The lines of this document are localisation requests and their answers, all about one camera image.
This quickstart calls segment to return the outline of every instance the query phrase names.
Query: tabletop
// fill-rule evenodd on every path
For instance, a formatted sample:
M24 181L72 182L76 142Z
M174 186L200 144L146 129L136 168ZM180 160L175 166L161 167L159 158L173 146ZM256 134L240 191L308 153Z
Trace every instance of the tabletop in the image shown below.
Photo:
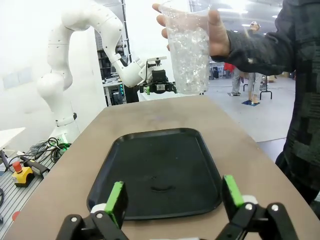
M6 129L0 131L0 149L3 149L6 145L10 143L10 141L20 134L23 130L25 130L25 127L19 127L19 128L12 128L12 129Z
M219 173L233 175L242 194L254 195L262 207L283 203L301 240L319 238L320 221L286 176L238 124L201 95L105 108L34 191L4 239L54 240L67 215L89 215L87 196L117 138L174 128L198 130ZM227 214L221 204L197 216L127 221L122 230L131 240L214 240L226 223ZM256 233L246 238L256 239Z

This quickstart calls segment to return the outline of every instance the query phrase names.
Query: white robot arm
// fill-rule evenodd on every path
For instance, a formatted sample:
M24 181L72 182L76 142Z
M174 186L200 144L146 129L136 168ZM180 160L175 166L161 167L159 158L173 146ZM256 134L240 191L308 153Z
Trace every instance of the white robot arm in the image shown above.
M85 31L92 26L101 35L103 50L127 87L134 87L145 78L149 79L152 69L140 58L128 66L123 65L121 56L115 50L122 35L123 24L107 7L95 2L78 6L64 12L61 21L62 24L49 35L47 62L51 66L51 73L38 80L37 90L54 113L56 128L51 136L62 135L65 137L64 141L67 139L68 142L73 142L79 135L75 122L77 115L63 95L63 91L73 82L68 58L73 32Z

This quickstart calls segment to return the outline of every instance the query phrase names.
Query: floor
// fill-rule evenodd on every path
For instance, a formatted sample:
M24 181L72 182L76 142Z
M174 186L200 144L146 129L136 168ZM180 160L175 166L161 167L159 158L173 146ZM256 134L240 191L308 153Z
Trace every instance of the floor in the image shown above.
M270 93L263 93L260 104L250 106L241 104L248 100L248 87L241 96L229 96L232 79L215 79L209 81L209 91L205 93L219 105L235 122L239 124L256 142L282 139L287 136L295 100L295 81L290 78L278 77L270 83Z
M284 149L286 138L280 138L269 141L260 141L258 145L268 155L268 157L275 163L277 157Z

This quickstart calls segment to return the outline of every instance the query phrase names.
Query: black tray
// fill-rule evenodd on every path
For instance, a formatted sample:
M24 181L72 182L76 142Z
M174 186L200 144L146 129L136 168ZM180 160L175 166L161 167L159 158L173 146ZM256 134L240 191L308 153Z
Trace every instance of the black tray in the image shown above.
M93 183L88 209L106 203L117 181L128 193L125 220L204 214L221 203L221 177L201 134L191 128L118 138Z

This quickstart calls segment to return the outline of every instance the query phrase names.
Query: hand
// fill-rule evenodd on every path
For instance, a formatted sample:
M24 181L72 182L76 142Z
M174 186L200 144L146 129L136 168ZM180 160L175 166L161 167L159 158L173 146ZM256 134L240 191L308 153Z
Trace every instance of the hand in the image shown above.
M159 4L153 4L152 8L161 13L159 11ZM163 15L158 15L156 20L161 26L166 26L165 17ZM219 12L217 10L210 10L208 13L208 21L210 56L228 57L230 53L230 43L225 25L220 18ZM161 34L164 38L168 38L166 28L162 30Z

